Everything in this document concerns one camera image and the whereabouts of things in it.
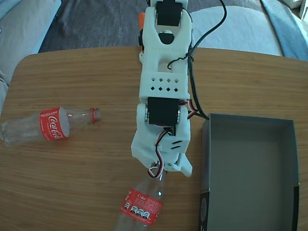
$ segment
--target wood grain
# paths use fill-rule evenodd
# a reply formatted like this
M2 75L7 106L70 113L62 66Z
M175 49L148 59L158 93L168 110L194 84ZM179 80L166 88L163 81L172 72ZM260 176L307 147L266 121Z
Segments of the wood grain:
M111 231L130 187L146 169L131 157L139 102L140 48L31 55L17 67L0 122L59 105L100 107L103 121L66 141L0 144L0 230ZM300 167L298 230L308 230L308 63L199 49L194 72L207 113L294 119ZM192 118L191 178L170 173L153 231L197 230L201 125Z

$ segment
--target gray box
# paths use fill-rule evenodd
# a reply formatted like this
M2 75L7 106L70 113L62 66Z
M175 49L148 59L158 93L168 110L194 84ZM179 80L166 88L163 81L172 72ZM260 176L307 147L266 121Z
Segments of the gray box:
M298 196L292 120L210 115L199 231L296 231Z

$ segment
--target floor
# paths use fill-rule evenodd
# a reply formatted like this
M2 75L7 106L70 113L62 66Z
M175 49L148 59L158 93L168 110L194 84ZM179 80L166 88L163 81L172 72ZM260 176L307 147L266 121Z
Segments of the floor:
M224 0L263 12L259 0ZM189 0L188 11L221 6L219 0ZM137 46L138 14L146 0L62 0L40 52L104 46Z

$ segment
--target plastic bottle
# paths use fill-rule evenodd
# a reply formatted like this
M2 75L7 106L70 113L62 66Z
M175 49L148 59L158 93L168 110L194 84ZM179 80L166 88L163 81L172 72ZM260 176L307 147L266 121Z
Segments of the plastic bottle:
M0 126L0 139L7 147L29 142L66 138L87 124L101 120L100 109L53 108L22 119L10 119Z
M167 172L159 178L148 176L135 189L131 189L120 209L115 231L145 231L157 219L163 203Z

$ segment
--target white 3d-printed robot arm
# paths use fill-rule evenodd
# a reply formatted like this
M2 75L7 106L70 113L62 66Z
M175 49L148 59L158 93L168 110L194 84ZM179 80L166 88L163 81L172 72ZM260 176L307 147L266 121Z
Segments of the white 3d-printed robot arm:
M157 3L174 2L180 7L178 25L161 23ZM137 131L133 139L132 155L147 168L159 162L157 149L164 162L164 170L192 174L192 165L185 153L190 142L188 110L179 102L187 102L188 62L185 57L192 42L192 21L186 11L188 0L151 0L146 9L140 53L142 73L137 107ZM168 131L159 145L155 145L162 131Z

